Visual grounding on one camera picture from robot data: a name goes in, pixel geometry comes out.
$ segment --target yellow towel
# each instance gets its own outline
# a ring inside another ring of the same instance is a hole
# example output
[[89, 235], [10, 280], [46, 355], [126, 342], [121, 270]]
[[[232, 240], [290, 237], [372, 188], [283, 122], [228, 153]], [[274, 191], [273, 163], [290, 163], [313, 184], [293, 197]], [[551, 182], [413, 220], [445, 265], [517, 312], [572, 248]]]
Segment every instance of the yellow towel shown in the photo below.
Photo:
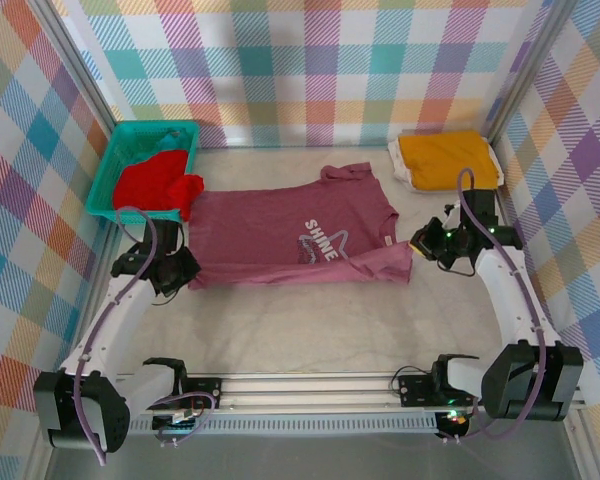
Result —
[[[473, 170], [476, 188], [498, 187], [498, 170], [489, 146], [477, 132], [399, 137], [398, 143], [416, 190], [455, 190], [458, 174], [466, 167]], [[469, 188], [468, 175], [462, 185]]]

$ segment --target green plastic basket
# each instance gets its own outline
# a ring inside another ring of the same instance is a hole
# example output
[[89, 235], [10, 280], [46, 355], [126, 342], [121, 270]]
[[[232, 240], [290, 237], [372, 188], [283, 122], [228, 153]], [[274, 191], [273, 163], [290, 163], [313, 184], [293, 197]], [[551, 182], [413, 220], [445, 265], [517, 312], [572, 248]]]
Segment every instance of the green plastic basket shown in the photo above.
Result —
[[[170, 132], [184, 131], [191, 138], [189, 146], [189, 159], [185, 173], [193, 172], [193, 162], [196, 157], [198, 144], [198, 124], [187, 121], [133, 121], [121, 122], [113, 130], [113, 135], [104, 153], [98, 173], [91, 186], [87, 198], [87, 212], [91, 215], [106, 217], [116, 221], [116, 212], [113, 208], [113, 190], [120, 179], [122, 170], [129, 165], [139, 163], [149, 153], [158, 153], [156, 143]], [[150, 218], [157, 220], [174, 220], [182, 222], [180, 210], [155, 210], [146, 212]], [[124, 212], [120, 214], [124, 224], [142, 224], [145, 220], [137, 213]]]

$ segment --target colorful plaid pattern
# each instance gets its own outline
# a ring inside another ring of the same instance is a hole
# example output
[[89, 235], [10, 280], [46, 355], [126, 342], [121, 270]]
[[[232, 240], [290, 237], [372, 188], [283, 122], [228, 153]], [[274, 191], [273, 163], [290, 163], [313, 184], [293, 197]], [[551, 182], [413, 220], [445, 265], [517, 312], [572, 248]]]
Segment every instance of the colorful plaid pattern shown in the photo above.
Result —
[[581, 379], [600, 440], [600, 0], [581, 0], [497, 145], [532, 281]]
[[106, 141], [26, 0], [0, 1], [0, 479], [22, 474], [33, 382], [89, 289], [104, 229], [84, 201]]
[[113, 91], [137, 119], [195, 119], [202, 147], [225, 147], [480, 128], [529, 1], [80, 0], [119, 88], [55, 3], [118, 119]]

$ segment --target red cloth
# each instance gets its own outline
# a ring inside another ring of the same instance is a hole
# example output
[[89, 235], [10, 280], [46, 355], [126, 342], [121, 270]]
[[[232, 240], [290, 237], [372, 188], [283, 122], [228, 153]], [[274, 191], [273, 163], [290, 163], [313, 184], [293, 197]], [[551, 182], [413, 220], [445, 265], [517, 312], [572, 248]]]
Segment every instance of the red cloth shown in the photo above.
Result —
[[186, 150], [170, 150], [125, 168], [113, 191], [113, 208], [177, 208], [182, 219], [188, 221], [191, 202], [204, 190], [202, 177], [184, 173], [188, 157]]

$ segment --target pastel plaid wallpaper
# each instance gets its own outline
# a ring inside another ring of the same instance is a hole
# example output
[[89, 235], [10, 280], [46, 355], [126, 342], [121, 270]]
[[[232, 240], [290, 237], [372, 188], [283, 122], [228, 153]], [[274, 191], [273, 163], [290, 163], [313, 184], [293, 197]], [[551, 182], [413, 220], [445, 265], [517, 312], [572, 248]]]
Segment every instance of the pastel plaid wallpaper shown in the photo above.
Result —
[[479, 129], [549, 4], [54, 1], [118, 119], [193, 118], [202, 147]]
[[32, 387], [66, 356], [103, 244], [83, 204], [107, 139], [26, 0], [0, 1], [0, 480], [19, 478]]
[[497, 145], [538, 295], [586, 359], [600, 440], [600, 0], [581, 0]]

